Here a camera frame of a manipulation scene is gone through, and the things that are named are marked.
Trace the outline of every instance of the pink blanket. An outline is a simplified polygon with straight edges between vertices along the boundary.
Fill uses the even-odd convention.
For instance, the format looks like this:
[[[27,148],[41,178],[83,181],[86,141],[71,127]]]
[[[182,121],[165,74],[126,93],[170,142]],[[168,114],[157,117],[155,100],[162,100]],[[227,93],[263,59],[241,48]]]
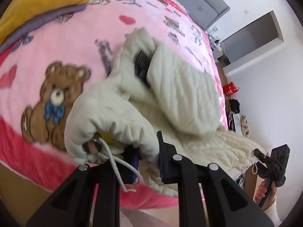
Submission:
[[[142,26],[196,69],[210,73],[223,96],[207,35],[177,1],[92,0],[86,10],[60,16],[0,55],[0,162],[55,190],[76,168],[62,142],[73,101],[107,77],[125,38]],[[221,109],[226,126],[224,99]],[[121,192],[121,207],[178,204],[145,185],[136,189]]]

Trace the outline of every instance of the human hand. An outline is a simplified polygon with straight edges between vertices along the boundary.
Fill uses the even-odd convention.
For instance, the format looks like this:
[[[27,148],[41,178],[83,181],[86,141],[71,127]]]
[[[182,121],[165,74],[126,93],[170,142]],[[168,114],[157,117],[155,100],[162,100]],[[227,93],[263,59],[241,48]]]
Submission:
[[[258,190],[254,196],[254,201],[257,202],[258,200],[263,199],[265,197],[266,192],[267,192],[267,188],[265,187],[265,181],[263,181],[258,187]],[[269,197],[266,204],[264,205],[263,211],[267,210],[274,203],[276,194],[277,194],[277,187],[275,182],[272,182],[272,194]]]

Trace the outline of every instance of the drawstring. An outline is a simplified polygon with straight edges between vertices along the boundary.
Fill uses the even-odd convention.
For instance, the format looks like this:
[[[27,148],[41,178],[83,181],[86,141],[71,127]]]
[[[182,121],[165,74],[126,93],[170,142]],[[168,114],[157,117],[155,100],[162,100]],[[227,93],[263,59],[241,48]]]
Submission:
[[[136,170],[136,168],[134,168],[132,165],[130,165],[129,163],[125,162],[124,160],[116,157],[116,156],[113,156],[108,144],[102,139],[102,138],[98,138],[99,142],[102,144],[102,146],[106,149],[106,153],[107,155],[103,154],[103,153],[99,153],[103,158],[105,159],[109,159],[109,161],[111,162],[112,164],[112,167],[113,167],[113,170],[114,170],[114,173],[116,174],[116,177],[118,179],[118,182],[120,184],[120,186],[122,187],[122,190],[124,192],[129,192],[129,191],[132,191],[132,192],[136,192],[135,189],[127,189],[122,181],[122,178],[121,178],[121,175],[120,175],[120,172],[118,170],[118,167],[116,165],[116,162],[120,163],[121,165],[124,165],[125,167],[127,167],[128,169],[130,169],[139,179],[139,181],[135,184],[133,184],[133,186],[138,186],[142,181],[143,181],[143,177],[142,175],[140,174],[140,172],[138,172]]]
[[[251,172],[256,175],[258,173],[258,167],[257,167],[257,162],[255,162],[253,165],[252,165],[252,168],[251,168]]]

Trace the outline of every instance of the red bag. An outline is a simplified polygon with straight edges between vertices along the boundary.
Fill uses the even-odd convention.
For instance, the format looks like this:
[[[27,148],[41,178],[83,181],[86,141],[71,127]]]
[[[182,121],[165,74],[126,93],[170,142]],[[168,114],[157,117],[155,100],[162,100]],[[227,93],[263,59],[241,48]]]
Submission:
[[[239,88],[236,88],[233,82],[223,86],[223,91],[227,96],[237,93],[238,90]]]

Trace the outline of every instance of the yellow pillow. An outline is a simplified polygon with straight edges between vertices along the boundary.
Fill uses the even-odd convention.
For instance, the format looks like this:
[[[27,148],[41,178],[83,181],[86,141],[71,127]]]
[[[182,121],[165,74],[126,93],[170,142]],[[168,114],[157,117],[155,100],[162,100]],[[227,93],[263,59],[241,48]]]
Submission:
[[[13,0],[0,19],[0,45],[14,30],[34,16],[90,0]]]

